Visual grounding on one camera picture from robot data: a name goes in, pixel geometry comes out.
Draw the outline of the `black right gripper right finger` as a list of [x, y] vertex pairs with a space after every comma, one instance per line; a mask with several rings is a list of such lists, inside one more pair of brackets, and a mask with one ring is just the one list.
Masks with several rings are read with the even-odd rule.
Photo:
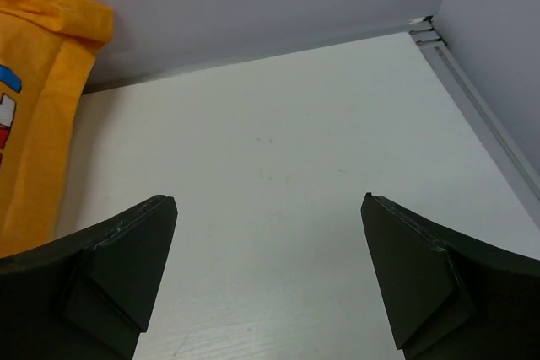
[[539, 262], [366, 194], [364, 234], [407, 359], [537, 359]]

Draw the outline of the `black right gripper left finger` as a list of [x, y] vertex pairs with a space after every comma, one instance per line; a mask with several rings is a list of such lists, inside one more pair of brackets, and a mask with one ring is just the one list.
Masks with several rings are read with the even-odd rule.
[[147, 331], [176, 227], [157, 195], [1, 259], [3, 359], [131, 359]]

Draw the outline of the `yellow pillowcase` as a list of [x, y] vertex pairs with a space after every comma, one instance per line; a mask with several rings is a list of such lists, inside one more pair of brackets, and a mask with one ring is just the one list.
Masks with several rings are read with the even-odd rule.
[[1, 255], [49, 242], [73, 121], [114, 14], [94, 0], [1, 0]]

